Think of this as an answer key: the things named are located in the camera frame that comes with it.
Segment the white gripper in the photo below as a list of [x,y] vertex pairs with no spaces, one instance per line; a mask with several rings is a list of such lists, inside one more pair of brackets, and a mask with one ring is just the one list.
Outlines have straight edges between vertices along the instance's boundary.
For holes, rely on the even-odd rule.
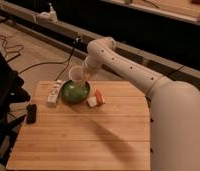
[[88,60],[84,59],[82,62],[83,77],[86,80],[91,80],[97,73],[97,70],[88,64]]

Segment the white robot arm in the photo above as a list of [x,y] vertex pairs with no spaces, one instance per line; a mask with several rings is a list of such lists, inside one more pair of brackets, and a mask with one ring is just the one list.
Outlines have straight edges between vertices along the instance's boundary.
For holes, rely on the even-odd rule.
[[200,171],[200,90],[128,60],[115,52],[111,37],[87,46],[84,71],[106,65],[150,100],[152,171]]

